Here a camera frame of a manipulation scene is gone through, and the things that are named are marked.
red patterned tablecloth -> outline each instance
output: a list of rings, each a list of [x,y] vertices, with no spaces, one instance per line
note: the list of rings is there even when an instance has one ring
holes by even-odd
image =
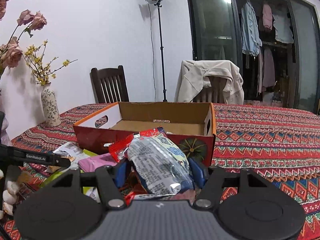
[[[60,126],[40,124],[12,142],[18,148],[51,153],[68,141],[76,142],[72,124],[104,106],[73,108],[61,115]],[[230,171],[254,168],[304,208],[307,216],[299,239],[320,239],[320,118],[296,109],[220,104],[215,104],[215,114],[217,138],[212,164]],[[33,182],[22,187],[19,201],[49,176],[42,165],[25,164],[23,169],[33,175]],[[235,188],[227,188],[223,199],[234,194]],[[11,239],[22,239],[10,217],[2,226]]]

box handle hole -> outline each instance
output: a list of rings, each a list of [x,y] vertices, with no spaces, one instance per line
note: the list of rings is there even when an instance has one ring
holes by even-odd
[[[208,135],[208,133],[209,133],[209,131],[210,131],[210,124],[211,124],[211,120],[209,119],[208,120],[208,123],[207,123],[207,135]]]
[[[102,125],[106,124],[108,122],[108,117],[105,115],[101,118],[99,118],[97,121],[94,122],[95,128],[99,128]]]

wooden chair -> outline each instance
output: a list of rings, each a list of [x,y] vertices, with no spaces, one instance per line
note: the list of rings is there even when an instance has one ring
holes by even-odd
[[[223,89],[227,80],[220,77],[209,77],[211,87],[203,88],[193,102],[212,102],[224,104]]]
[[[93,68],[91,77],[99,103],[129,102],[123,66]]]

sliding glass door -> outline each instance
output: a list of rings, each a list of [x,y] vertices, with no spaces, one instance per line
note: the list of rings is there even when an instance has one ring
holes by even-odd
[[[297,50],[294,108],[317,111],[319,100],[319,27],[314,8],[300,0],[288,0]]]
[[[195,60],[227,59],[242,64],[234,0],[189,0]]]

blue shirt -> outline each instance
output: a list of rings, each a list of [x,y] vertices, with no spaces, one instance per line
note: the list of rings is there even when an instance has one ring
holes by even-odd
[[[259,55],[260,47],[262,47],[262,41],[259,38],[256,14],[250,0],[247,0],[241,9],[241,18],[242,53],[257,57]]]

